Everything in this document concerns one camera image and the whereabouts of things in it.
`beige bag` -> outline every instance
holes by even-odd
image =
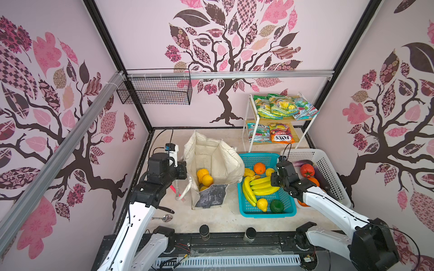
[[[237,149],[223,140],[207,138],[196,131],[185,144],[184,160],[187,162],[189,181],[186,189],[191,188],[193,210],[221,206],[227,186],[243,179],[244,162],[237,154]],[[214,184],[200,192],[196,172],[202,168],[210,172]]]

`white plastic basket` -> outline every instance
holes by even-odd
[[[335,169],[333,168],[332,163],[330,162],[327,154],[319,149],[292,149],[288,155],[288,150],[283,151],[280,155],[286,155],[289,162],[295,162],[300,160],[311,160],[321,171],[321,174],[330,184],[330,191],[336,196],[340,203],[343,205],[350,207],[351,201],[348,197],[347,192],[345,191],[344,186],[342,185],[341,180],[336,174]],[[300,168],[296,167],[297,174],[301,177]],[[297,207],[301,209],[314,209],[312,207],[303,207],[298,204],[298,201],[295,200]]]

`yellow fruit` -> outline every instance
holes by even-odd
[[[248,201],[248,202],[249,202],[253,207],[255,207],[255,206],[256,206],[256,203],[250,199],[249,195],[248,195],[247,192],[246,192],[246,188],[244,187],[244,185],[242,185],[242,188],[243,188],[243,194],[244,194],[244,197],[247,199],[247,201]]]
[[[265,171],[265,175],[267,177],[271,177],[271,173],[275,172],[274,169],[272,168],[267,168],[267,170]]]
[[[202,177],[202,184],[203,184],[204,186],[208,186],[208,187],[210,187],[211,184],[213,184],[213,183],[214,183],[214,179],[213,179],[213,177],[211,177],[210,174],[204,175],[204,176]]]
[[[277,192],[277,190],[279,190],[279,188],[280,187],[270,186],[267,188],[256,189],[255,191],[253,191],[253,194],[255,194],[256,196],[267,196],[267,195],[271,195],[271,194]]]
[[[253,177],[255,176],[255,172],[253,170],[251,170],[250,168],[244,168],[244,177]]]
[[[271,186],[271,182],[255,184],[252,186],[252,190],[263,189]]]
[[[271,181],[271,177],[263,177],[263,178],[260,178],[260,179],[252,180],[250,182],[250,186],[254,186],[256,184],[266,183],[266,182],[270,182],[270,181]]]
[[[197,174],[197,180],[199,181],[199,183],[202,183],[202,178],[205,175],[210,174],[210,173],[208,172],[208,170],[206,168],[203,168],[201,170],[198,170],[196,174]]]
[[[244,179],[243,186],[244,186],[244,189],[246,190],[246,193],[249,196],[250,200],[253,201],[254,203],[256,203],[256,197],[253,194],[253,191],[252,191],[252,189],[250,188],[250,185],[249,185],[249,182],[250,182],[249,178],[253,178],[253,177],[246,177]]]
[[[259,199],[256,202],[256,206],[261,209],[262,212],[267,212],[268,201],[266,199]]]

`orange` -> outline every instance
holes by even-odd
[[[310,207],[310,206],[307,205],[306,203],[303,203],[303,202],[301,202],[301,201],[299,201],[299,200],[298,200],[298,202],[299,202],[299,204],[300,204],[301,206],[303,206],[303,207]]]
[[[314,184],[316,184],[317,187],[319,187],[319,181],[317,179],[315,179],[314,177],[310,177],[310,178],[308,178],[308,180],[313,182]]]
[[[256,163],[255,166],[253,167],[253,171],[258,174],[264,174],[265,173],[265,165],[263,163]]]

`black wire mesh basket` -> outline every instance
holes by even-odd
[[[117,89],[123,104],[133,104],[135,99],[141,104],[190,104],[191,86],[188,69],[140,69],[146,71],[127,76]]]

